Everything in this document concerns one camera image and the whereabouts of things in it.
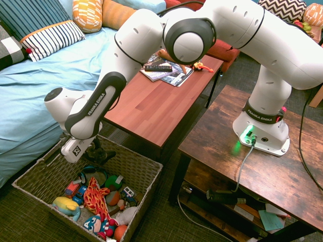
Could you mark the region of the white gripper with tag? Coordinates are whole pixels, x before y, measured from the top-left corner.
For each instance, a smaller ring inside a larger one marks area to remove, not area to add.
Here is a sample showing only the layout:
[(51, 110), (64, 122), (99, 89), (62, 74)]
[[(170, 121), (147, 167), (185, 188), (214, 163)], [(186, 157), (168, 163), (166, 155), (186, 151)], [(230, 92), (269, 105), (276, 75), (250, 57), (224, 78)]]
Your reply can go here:
[(85, 153), (87, 158), (94, 158), (94, 148), (88, 147), (91, 143), (94, 143), (95, 151), (102, 151), (100, 140), (98, 137), (94, 137), (86, 140), (79, 140), (75, 138), (69, 138), (67, 142), (61, 148), (61, 154), (70, 163), (76, 163), (81, 156)]

